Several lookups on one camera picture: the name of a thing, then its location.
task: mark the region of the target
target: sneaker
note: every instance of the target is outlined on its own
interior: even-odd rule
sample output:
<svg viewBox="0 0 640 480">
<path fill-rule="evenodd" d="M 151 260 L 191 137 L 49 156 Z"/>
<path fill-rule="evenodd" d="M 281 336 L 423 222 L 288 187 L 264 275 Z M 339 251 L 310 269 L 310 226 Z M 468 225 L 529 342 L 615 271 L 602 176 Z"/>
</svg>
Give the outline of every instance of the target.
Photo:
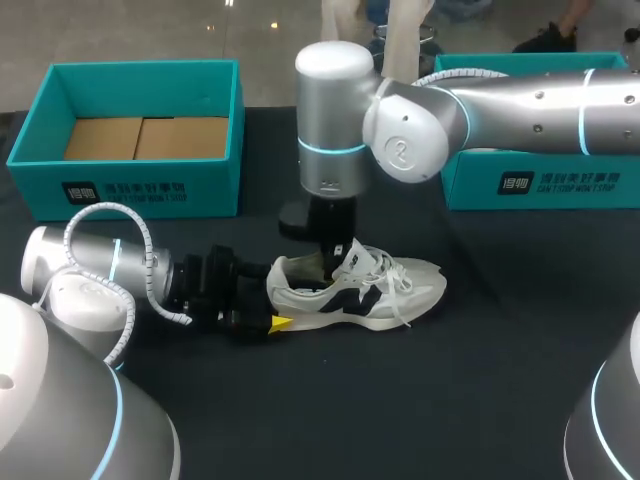
<svg viewBox="0 0 640 480">
<path fill-rule="evenodd" d="M 288 330 L 311 330 L 340 322 L 369 330 L 407 325 L 442 298 L 447 280 L 424 260 L 392 258 L 353 241 L 330 285 L 323 257 L 278 258 L 267 277 L 267 293 L 279 315 L 293 319 Z"/>
<path fill-rule="evenodd" d="M 577 51 L 576 32 L 563 37 L 555 23 L 550 23 L 549 28 L 542 30 L 537 37 L 518 45 L 513 53 L 556 53 Z"/>
</svg>

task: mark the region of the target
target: black shoe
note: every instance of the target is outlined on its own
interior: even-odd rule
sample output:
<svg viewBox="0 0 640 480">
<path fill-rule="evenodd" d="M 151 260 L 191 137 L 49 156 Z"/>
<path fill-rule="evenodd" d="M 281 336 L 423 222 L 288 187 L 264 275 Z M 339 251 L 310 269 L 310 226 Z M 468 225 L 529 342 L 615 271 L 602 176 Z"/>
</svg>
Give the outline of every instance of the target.
<svg viewBox="0 0 640 480">
<path fill-rule="evenodd" d="M 576 32 L 563 37 L 555 23 L 550 23 L 547 30 L 540 35 L 521 43 L 513 49 L 513 53 L 555 53 L 577 51 Z"/>
</svg>

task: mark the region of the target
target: white coiled cable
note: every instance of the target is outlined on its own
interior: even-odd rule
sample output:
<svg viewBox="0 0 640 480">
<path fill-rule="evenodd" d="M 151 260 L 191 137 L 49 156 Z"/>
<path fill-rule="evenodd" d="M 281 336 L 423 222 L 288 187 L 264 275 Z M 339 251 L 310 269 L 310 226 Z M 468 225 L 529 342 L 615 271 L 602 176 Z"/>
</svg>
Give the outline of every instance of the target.
<svg viewBox="0 0 640 480">
<path fill-rule="evenodd" d="M 448 78 L 498 78 L 506 77 L 504 73 L 494 72 L 493 70 L 485 70 L 484 68 L 452 68 L 451 70 L 443 70 L 441 72 L 432 73 L 426 77 L 420 78 L 413 82 L 416 87 L 426 87 L 435 82 L 446 80 Z"/>
<path fill-rule="evenodd" d="M 155 298 L 155 295 L 153 292 L 153 243 L 151 241 L 151 235 L 149 234 L 149 229 L 147 228 L 146 223 L 144 223 L 144 220 L 140 217 L 140 215 L 138 215 L 131 208 L 121 205 L 119 203 L 114 203 L 114 202 L 101 202 L 101 203 L 96 203 L 94 205 L 90 205 L 86 208 L 83 208 L 76 215 L 74 215 L 73 218 L 67 224 L 67 228 L 65 228 L 63 238 L 62 238 L 62 245 L 64 247 L 64 253 L 67 257 L 67 260 L 71 265 L 72 271 L 82 275 L 85 278 L 88 278 L 90 280 L 93 280 L 95 282 L 102 284 L 109 290 L 119 295 L 125 302 L 125 305 L 127 307 L 127 318 L 126 318 L 124 330 L 122 331 L 122 335 L 120 336 L 120 339 L 118 340 L 118 343 L 116 344 L 116 346 L 113 348 L 111 353 L 109 353 L 109 355 L 107 355 L 107 357 L 104 359 L 107 365 L 112 365 L 114 360 L 120 356 L 120 354 L 124 350 L 125 346 L 129 342 L 129 339 L 131 337 L 131 332 L 133 331 L 133 325 L 135 322 L 135 315 L 136 315 L 135 300 L 127 290 L 122 288 L 117 283 L 107 278 L 104 278 L 100 275 L 97 275 L 95 273 L 91 273 L 89 271 L 83 270 L 82 266 L 78 264 L 78 261 L 74 257 L 73 252 L 71 251 L 71 234 L 75 230 L 80 220 L 85 218 L 87 215 L 91 215 L 92 213 L 95 213 L 101 210 L 115 210 L 118 212 L 122 212 L 125 215 L 129 216 L 134 222 L 136 222 L 136 224 L 138 225 L 138 228 L 140 228 L 140 232 L 142 233 L 142 238 L 144 240 L 144 249 L 145 249 L 144 255 L 145 255 L 145 269 L 146 269 L 146 272 L 145 272 L 146 292 L 147 292 L 147 298 L 149 299 L 149 303 L 151 304 L 153 309 L 156 312 L 158 312 L 158 314 L 161 317 L 166 318 L 167 320 L 171 320 L 172 322 L 179 323 L 181 325 L 189 325 L 192 320 L 188 315 L 185 315 L 184 313 L 172 313 L 165 310 L 160 306 L 160 304 Z"/>
</svg>

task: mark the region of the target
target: white shoelace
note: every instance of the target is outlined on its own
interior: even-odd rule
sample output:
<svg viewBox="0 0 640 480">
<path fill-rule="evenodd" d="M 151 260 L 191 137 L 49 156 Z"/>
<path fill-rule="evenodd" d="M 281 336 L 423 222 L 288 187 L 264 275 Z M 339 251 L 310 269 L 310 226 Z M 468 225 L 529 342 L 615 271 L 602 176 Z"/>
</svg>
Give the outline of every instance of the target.
<svg viewBox="0 0 640 480">
<path fill-rule="evenodd" d="M 376 265 L 372 271 L 366 275 L 362 283 L 365 285 L 375 285 L 387 282 L 393 315 L 407 327 L 411 328 L 409 322 L 400 314 L 396 297 L 396 290 L 402 293 L 410 293 L 413 290 L 413 282 L 407 276 L 407 270 L 384 250 L 373 247 L 364 248 L 376 259 Z"/>
</svg>

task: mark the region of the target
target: floor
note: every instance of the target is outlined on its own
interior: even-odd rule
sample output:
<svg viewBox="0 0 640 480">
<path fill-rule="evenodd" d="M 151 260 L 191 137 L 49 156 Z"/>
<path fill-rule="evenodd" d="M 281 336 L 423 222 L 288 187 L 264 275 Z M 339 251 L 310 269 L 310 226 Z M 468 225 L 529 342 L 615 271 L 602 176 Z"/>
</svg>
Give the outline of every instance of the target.
<svg viewBox="0 0 640 480">
<path fill-rule="evenodd" d="M 622 32 L 640 23 L 636 0 L 600 2 L 581 28 L 581 49 L 619 49 Z M 480 19 L 430 21 L 446 52 L 506 52 L 562 4 L 494 0 Z M 319 39 L 320 23 L 320 0 L 2 0 L 0 112 L 28 108 L 52 62 L 168 58 L 237 58 L 246 105 L 293 105 L 294 59 Z M 360 27 L 366 43 L 370 26 Z"/>
</svg>

